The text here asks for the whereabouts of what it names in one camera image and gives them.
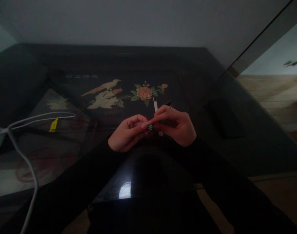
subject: yellow tag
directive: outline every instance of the yellow tag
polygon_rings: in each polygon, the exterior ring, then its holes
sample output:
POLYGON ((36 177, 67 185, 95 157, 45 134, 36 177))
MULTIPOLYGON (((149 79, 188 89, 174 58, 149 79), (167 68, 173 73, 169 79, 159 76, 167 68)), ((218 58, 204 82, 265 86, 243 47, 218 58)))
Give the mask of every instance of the yellow tag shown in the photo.
POLYGON ((53 121, 49 132, 55 132, 56 126, 57 126, 57 121, 58 121, 58 118, 56 118, 56 120, 53 121))

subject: person's right hand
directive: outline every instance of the person's right hand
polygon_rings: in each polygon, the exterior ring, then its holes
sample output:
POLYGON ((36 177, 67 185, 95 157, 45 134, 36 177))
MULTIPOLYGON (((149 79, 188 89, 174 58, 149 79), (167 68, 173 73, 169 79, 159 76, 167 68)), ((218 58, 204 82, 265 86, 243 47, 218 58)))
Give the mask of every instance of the person's right hand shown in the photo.
POLYGON ((187 147, 196 139, 196 131, 188 113, 179 112, 163 105, 154 114, 154 118, 148 121, 148 125, 154 125, 155 130, 172 137, 179 145, 187 147), (168 120, 169 126, 161 124, 163 120, 168 120))

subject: dark table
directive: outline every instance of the dark table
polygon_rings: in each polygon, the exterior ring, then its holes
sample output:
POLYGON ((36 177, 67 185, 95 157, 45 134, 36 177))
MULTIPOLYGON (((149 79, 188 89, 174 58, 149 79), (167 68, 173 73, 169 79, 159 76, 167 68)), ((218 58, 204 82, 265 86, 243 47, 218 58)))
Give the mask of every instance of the dark table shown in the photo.
MULTIPOLYGON (((121 80, 112 87, 122 89, 117 98, 132 95, 137 84, 155 89, 167 84, 164 94, 158 93, 158 106, 171 99, 174 108, 188 112, 198 135, 245 175, 297 171, 297 145, 204 48, 17 44, 0 53, 0 127, 51 111, 77 114, 74 120, 59 120, 57 133, 48 132, 51 122, 15 133, 21 150, 38 167, 40 185, 54 180, 124 118, 153 116, 152 99, 148 107, 142 100, 125 99, 124 107, 114 110, 89 109, 95 95, 81 95, 114 79, 121 80), (221 136, 205 108, 218 98, 227 100, 246 137, 221 136)), ((166 136, 154 140, 171 142, 166 136)), ((171 157, 165 155, 162 163, 172 165, 167 172, 171 186, 164 192, 193 189, 189 174, 171 157)), ((118 199, 121 187, 131 180, 132 165, 128 160, 95 202, 118 199)), ((0 148, 0 225, 31 196, 32 188, 26 165, 5 139, 0 148)))

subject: bird painting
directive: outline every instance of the bird painting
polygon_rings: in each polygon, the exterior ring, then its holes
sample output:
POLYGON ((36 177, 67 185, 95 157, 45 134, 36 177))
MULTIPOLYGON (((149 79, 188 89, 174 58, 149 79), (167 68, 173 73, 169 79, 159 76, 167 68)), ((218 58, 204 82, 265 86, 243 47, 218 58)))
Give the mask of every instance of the bird painting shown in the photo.
POLYGON ((113 92, 104 91, 95 97, 95 101, 92 105, 88 106, 88 109, 97 109, 99 107, 104 109, 112 109, 113 105, 119 100, 113 92))
POLYGON ((82 94, 81 96, 83 97, 83 96, 88 95, 88 94, 95 94, 96 92, 102 91, 103 89, 106 89, 106 91, 108 91, 111 88, 115 87, 119 81, 121 81, 121 80, 114 79, 112 82, 102 84, 101 86, 99 86, 99 87, 97 87, 95 89, 92 89, 91 91, 89 91, 89 92, 87 92, 85 94, 82 94))

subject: charging cable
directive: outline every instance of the charging cable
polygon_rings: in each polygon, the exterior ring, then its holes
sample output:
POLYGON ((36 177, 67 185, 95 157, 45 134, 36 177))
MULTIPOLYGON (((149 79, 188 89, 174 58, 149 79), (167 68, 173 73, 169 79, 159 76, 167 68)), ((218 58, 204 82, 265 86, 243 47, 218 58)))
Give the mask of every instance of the charging cable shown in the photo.
POLYGON ((21 125, 21 126, 18 126, 18 127, 13 127, 19 123, 22 123, 22 122, 25 122, 27 120, 31 120, 31 119, 35 119, 35 118, 39 118, 41 116, 45 116, 45 115, 51 115, 51 114, 71 114, 72 116, 62 116, 62 117, 57 117, 59 119, 64 119, 64 118, 72 118, 72 117, 75 117, 76 114, 74 113, 70 113, 70 112, 63 112, 63 111, 57 111, 57 112, 51 112, 51 113, 45 113, 45 114, 41 114, 41 115, 37 115, 37 116, 33 116, 33 117, 30 117, 30 118, 27 118, 27 119, 23 119, 23 120, 20 120, 20 121, 17 121, 15 123, 12 123, 10 124, 6 129, 3 129, 1 130, 0 134, 2 133, 7 133, 10 140, 12 141, 13 145, 14 145, 14 148, 15 150, 18 152, 18 154, 25 160, 25 162, 27 163, 28 167, 30 168, 30 171, 31 171, 31 174, 32 174, 32 177, 34 179, 34 194, 32 196, 32 199, 31 199, 31 202, 30 202, 30 206, 29 206, 29 209, 28 209, 28 212, 27 212, 27 215, 26 215, 26 219, 25 219, 25 222, 24 222, 24 225, 22 227, 22 230, 20 232, 20 234, 24 234, 26 229, 27 229, 27 226, 28 226, 28 223, 29 223, 29 220, 30 220, 30 217, 31 217, 31 213, 32 213, 32 210, 33 210, 33 207, 34 207, 34 202, 35 202, 35 198, 37 196, 37 192, 38 192, 38 180, 37 180, 37 176, 35 174, 35 171, 32 167, 32 164, 31 162, 29 161, 29 159, 21 152, 21 150, 18 148, 18 145, 17 145, 17 142, 14 138, 14 135, 13 135, 13 132, 12 130, 13 129, 18 129, 18 128, 22 128, 22 127, 25 127, 31 123, 34 123, 34 122, 38 122, 38 121, 45 121, 45 120, 53 120, 53 119, 56 119, 55 118, 47 118, 47 119, 39 119, 39 120, 34 120, 34 121, 31 121, 29 123, 26 123, 24 125, 21 125))

